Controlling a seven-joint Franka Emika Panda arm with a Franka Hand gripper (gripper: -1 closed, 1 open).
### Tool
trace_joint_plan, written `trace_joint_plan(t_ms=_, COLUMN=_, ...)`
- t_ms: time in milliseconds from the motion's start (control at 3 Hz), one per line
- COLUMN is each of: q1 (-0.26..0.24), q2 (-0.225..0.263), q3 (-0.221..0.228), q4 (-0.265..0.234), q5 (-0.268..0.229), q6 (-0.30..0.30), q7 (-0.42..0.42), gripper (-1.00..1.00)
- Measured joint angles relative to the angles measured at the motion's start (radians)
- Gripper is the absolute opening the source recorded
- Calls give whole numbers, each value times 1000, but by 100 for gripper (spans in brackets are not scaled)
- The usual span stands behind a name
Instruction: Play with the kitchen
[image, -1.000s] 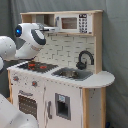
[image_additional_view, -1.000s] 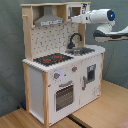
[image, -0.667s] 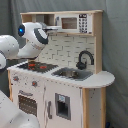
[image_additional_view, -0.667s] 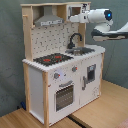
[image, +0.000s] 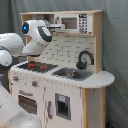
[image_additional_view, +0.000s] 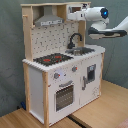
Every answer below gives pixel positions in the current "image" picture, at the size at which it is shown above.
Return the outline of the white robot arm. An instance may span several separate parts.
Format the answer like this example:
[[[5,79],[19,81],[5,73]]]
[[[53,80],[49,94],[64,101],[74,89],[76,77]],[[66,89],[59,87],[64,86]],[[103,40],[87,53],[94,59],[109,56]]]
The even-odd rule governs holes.
[[[31,37],[25,45],[16,33],[0,34],[0,77],[12,67],[13,57],[38,57],[52,41],[52,32],[64,30],[63,24],[47,20],[27,20],[22,25],[24,35]],[[0,83],[0,128],[42,128],[40,118],[26,112]]]

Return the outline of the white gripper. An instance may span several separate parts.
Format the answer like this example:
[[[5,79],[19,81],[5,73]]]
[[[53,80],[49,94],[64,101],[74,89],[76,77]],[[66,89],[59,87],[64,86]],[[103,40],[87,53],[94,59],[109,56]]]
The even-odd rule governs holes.
[[[64,24],[50,24],[49,29],[53,31],[61,31],[61,30],[65,30],[65,25]]]

